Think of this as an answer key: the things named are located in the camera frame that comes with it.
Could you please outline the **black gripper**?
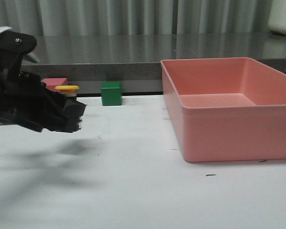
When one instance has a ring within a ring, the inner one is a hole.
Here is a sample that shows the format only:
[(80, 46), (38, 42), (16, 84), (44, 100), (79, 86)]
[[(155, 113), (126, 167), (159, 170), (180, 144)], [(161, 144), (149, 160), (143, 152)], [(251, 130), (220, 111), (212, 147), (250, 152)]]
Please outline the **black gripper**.
[(85, 108), (75, 89), (54, 92), (36, 74), (20, 72), (12, 82), (0, 72), (0, 126), (73, 133), (81, 129)]

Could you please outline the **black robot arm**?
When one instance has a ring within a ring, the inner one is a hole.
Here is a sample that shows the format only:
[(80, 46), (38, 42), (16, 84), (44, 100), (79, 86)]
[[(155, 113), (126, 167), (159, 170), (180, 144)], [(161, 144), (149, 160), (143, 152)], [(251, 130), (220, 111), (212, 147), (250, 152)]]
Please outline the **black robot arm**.
[(75, 93), (46, 88), (37, 74), (21, 70), (22, 60), (37, 45), (34, 36), (0, 27), (0, 125), (19, 125), (41, 132), (73, 133), (81, 129), (86, 105)]

